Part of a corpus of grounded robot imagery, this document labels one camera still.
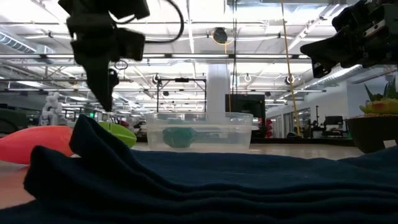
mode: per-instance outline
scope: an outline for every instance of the potted plant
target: potted plant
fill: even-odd
[[[383,94],[372,94],[365,85],[369,100],[359,108],[364,112],[347,120],[355,145],[364,153],[384,149],[384,141],[398,142],[398,92],[396,79],[386,84]]]

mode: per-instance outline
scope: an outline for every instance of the cloth fold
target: cloth fold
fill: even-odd
[[[397,148],[339,161],[141,152],[85,116],[70,146],[80,158],[33,150],[24,185],[36,201],[1,210],[0,220],[398,223]]]

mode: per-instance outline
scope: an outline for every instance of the clear plastic container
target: clear plastic container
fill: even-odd
[[[251,114],[152,113],[146,121],[153,151],[249,152]]]

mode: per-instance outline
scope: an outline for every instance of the white robot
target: white robot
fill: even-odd
[[[63,125],[67,121],[61,116],[62,104],[58,102],[60,94],[58,92],[50,92],[45,98],[46,103],[40,117],[40,125]]]

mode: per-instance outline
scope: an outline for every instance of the black pot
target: black pot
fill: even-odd
[[[347,120],[353,141],[364,153],[385,149],[384,141],[398,143],[398,116],[369,116]]]

